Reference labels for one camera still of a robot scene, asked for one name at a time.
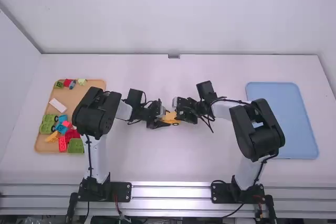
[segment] blue tray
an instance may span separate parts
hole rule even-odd
[[[286,143],[278,158],[316,159],[319,150],[299,87],[292,82],[250,82],[246,85],[249,101],[267,100]]]

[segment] yellow lego piece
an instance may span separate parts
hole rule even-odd
[[[58,131],[55,131],[55,132],[53,132],[53,134],[52,135],[50,135],[50,136],[48,136],[47,138],[46,138],[46,142],[47,143],[54,143],[54,142],[56,142],[57,140],[58,140],[58,138],[61,136],[61,133],[59,133]]]
[[[165,122],[165,123],[170,123],[173,125],[179,125],[181,121],[176,120],[176,111],[173,112],[167,112],[166,115],[164,115],[160,121]]]
[[[86,79],[78,79],[78,84],[84,86],[86,84]]]

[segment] red lego brick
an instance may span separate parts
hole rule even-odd
[[[65,136],[61,136],[58,138],[58,149],[59,149],[59,152],[67,151],[67,144],[65,141]]]
[[[70,143],[70,140],[72,139],[72,129],[68,130],[66,133],[65,133],[65,142],[68,144]]]
[[[78,133],[77,129],[73,130],[72,138],[80,138],[80,134]]]
[[[68,121],[63,121],[62,125],[65,126],[65,127],[67,127],[68,129],[70,129],[72,127],[72,124],[70,122],[68,122]]]
[[[72,138],[80,138],[80,134],[77,130],[69,129],[65,133],[65,142],[68,144]]]
[[[63,83],[63,86],[64,86],[64,87],[69,87],[72,81],[73,81],[73,80],[71,80],[71,79],[65,79],[65,81],[64,81],[64,83]]]

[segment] metal extrusion frame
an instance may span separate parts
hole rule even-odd
[[[119,207],[128,216],[221,217],[239,204],[213,204],[211,183],[132,182],[132,199]],[[75,184],[0,184],[0,215],[65,215]],[[267,187],[278,218],[336,218],[336,187]],[[85,215],[86,202],[78,202],[75,215]],[[91,202],[90,215],[117,216],[112,202]],[[232,217],[254,217],[244,205]]]

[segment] blue lego brick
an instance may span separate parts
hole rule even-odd
[[[60,124],[62,124],[62,122],[67,121],[67,120],[68,120],[68,115],[60,115],[60,116],[58,117],[58,122],[59,122]]]
[[[56,125],[56,130],[61,134],[65,134],[68,131],[68,128],[59,123]]]
[[[70,83],[69,89],[73,89],[75,85],[76,85],[76,80],[73,80],[73,81]]]

